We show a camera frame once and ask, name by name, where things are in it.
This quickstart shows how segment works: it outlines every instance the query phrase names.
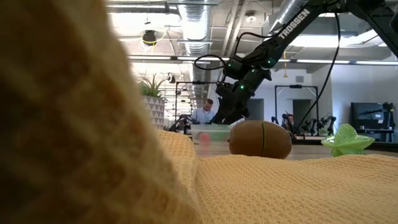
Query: green plastic object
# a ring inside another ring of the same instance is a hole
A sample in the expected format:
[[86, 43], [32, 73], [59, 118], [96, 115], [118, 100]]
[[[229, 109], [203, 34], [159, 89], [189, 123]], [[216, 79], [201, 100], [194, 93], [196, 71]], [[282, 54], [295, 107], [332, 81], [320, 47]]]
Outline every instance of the green plastic object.
[[360, 136], [349, 124], [343, 124], [335, 136], [328, 136], [321, 143], [331, 148], [333, 157], [358, 154], [365, 155], [364, 149], [374, 142], [374, 138]]

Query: ceiling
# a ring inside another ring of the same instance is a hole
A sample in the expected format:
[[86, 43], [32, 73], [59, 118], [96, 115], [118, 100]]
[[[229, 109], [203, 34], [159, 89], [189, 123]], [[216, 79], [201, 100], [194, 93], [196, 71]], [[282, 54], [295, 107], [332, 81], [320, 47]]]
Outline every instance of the ceiling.
[[[231, 10], [233, 8], [232, 0], [215, 0], [216, 6], [210, 9], [210, 34], [208, 37], [210, 45], [210, 53], [219, 55], [224, 42], [224, 37], [227, 32], [228, 21], [231, 19]], [[108, 0], [108, 4], [114, 4], [116, 1]], [[143, 7], [164, 4], [164, 2], [156, 1], [139, 1]], [[254, 0], [250, 1], [246, 8], [246, 12], [252, 11], [256, 17], [256, 21], [247, 22], [243, 20], [239, 34], [242, 32], [253, 32], [262, 34], [264, 21], [267, 16], [277, 13], [282, 4], [282, 0]], [[161, 14], [161, 13], [109, 13], [111, 26], [115, 34], [119, 37], [123, 46], [129, 55], [186, 55], [184, 43], [179, 41], [184, 40], [181, 17], [178, 14]], [[359, 34], [370, 30], [369, 26], [350, 14], [340, 16], [341, 30], [345, 37], [356, 37]], [[157, 42], [155, 45], [146, 46], [142, 42], [142, 34], [145, 30], [155, 30]], [[336, 24], [335, 18], [321, 17], [304, 32], [305, 35], [335, 35]], [[248, 54], [253, 51], [262, 39], [257, 37], [245, 36], [239, 44], [238, 53]], [[391, 55], [391, 51], [387, 47], [379, 47], [382, 44], [381, 39], [374, 37], [368, 40], [360, 48], [345, 48], [343, 47], [339, 53], [339, 59], [342, 60], [382, 60]], [[334, 47], [303, 47], [300, 44], [291, 45], [286, 49], [287, 58], [305, 58], [305, 59], [331, 59], [335, 52]], [[278, 64], [274, 69], [279, 70], [284, 68], [283, 64]], [[320, 67], [314, 67], [308, 64], [289, 64], [288, 69], [307, 69], [307, 72], [314, 72]], [[177, 81], [191, 81], [193, 67], [191, 63], [133, 63], [132, 71], [137, 80], [142, 77], [152, 78], [156, 75], [157, 80], [161, 80], [165, 75], [174, 75]], [[167, 97], [175, 96], [175, 84], [164, 82], [162, 88], [166, 90]], [[195, 92], [192, 86], [187, 86], [187, 91], [182, 93], [183, 97], [195, 97]], [[167, 108], [173, 109], [174, 103], [170, 100], [167, 103]]]

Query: potted plant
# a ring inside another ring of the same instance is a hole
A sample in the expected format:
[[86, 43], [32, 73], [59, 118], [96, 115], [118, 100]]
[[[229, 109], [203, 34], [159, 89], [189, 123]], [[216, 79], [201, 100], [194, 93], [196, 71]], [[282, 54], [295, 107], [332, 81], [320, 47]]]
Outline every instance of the potted plant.
[[163, 129], [165, 102], [160, 98], [162, 96], [162, 90], [159, 90], [159, 87], [170, 77], [162, 79], [159, 82], [156, 82], [155, 77], [156, 74], [153, 76], [152, 81], [144, 77], [142, 78], [142, 81], [140, 81], [139, 85], [152, 125], [157, 129]]

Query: wooden table surface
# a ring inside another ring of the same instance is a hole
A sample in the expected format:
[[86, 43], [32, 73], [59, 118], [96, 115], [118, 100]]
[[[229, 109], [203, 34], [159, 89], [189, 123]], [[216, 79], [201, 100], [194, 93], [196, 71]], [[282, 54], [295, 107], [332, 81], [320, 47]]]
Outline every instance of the wooden table surface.
[[[200, 157], [222, 156], [229, 155], [229, 148], [227, 144], [217, 144], [210, 146], [195, 145], [195, 150]], [[398, 157], [395, 152], [382, 152], [365, 150], [365, 154], [380, 154], [385, 156]], [[330, 158], [331, 149], [324, 146], [306, 146], [306, 145], [293, 145], [292, 152], [286, 159], [290, 160], [303, 160], [303, 159], [319, 159]]]

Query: black cable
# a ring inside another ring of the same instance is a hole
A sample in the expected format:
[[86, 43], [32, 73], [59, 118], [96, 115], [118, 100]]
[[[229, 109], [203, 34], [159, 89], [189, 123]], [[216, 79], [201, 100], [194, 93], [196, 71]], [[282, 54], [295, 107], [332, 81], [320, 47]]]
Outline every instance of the black cable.
[[329, 80], [329, 77], [330, 77], [330, 74], [331, 74], [331, 70], [333, 69], [333, 66], [335, 65], [335, 61], [336, 61], [336, 58], [337, 58], [337, 55], [338, 55], [338, 51], [339, 51], [339, 49], [340, 49], [340, 39], [341, 39], [340, 20], [339, 20], [339, 18], [338, 18], [337, 13], [335, 13], [335, 17], [336, 17], [337, 35], [338, 35], [338, 45], [337, 45], [337, 48], [336, 48], [335, 56], [333, 57], [333, 61], [332, 61], [331, 65], [330, 65], [328, 75], [326, 76], [326, 80], [325, 80], [325, 82], [323, 83], [321, 92], [319, 93], [317, 100], [315, 100], [315, 102], [313, 103], [313, 105], [311, 106], [311, 108], [307, 111], [307, 113], [305, 114], [305, 116], [303, 117], [303, 119], [302, 119], [302, 120], [300, 121], [300, 123], [298, 124], [297, 128], [294, 130], [293, 134], [295, 134], [295, 133], [299, 130], [299, 128], [300, 128], [300, 126], [302, 125], [302, 123], [304, 122], [305, 118], [308, 116], [308, 114], [310, 114], [312, 108], [318, 103], [319, 98], [321, 98], [322, 93], [323, 93], [323, 91], [325, 90], [326, 84], [328, 83], [328, 80]]
[[[223, 63], [223, 66], [215, 67], [215, 68], [203, 68], [203, 67], [200, 67], [199, 65], [197, 65], [197, 62], [198, 62], [201, 58], [204, 58], [204, 57], [215, 57], [215, 58], [218, 58], [218, 59], [221, 61], [221, 63]], [[225, 63], [225, 61], [224, 61], [220, 56], [215, 55], [215, 54], [206, 54], [206, 55], [202, 55], [202, 56], [196, 58], [195, 61], [193, 61], [193, 64], [195, 65], [196, 68], [199, 68], [199, 69], [202, 69], [202, 70], [206, 70], [206, 71], [217, 70], [217, 69], [220, 69], [220, 68], [226, 68], [226, 63]]]
[[234, 55], [236, 55], [236, 52], [238, 51], [238, 46], [239, 46], [239, 43], [240, 43], [240, 41], [241, 41], [241, 38], [242, 38], [244, 35], [246, 35], [246, 34], [247, 34], [247, 35], [252, 35], [252, 36], [255, 36], [255, 37], [258, 37], [258, 38], [271, 38], [271, 37], [275, 36], [275, 35], [263, 36], [263, 35], [255, 34], [255, 33], [252, 33], [252, 32], [243, 32], [243, 33], [239, 36], [238, 41], [237, 41], [237, 43], [236, 43]]

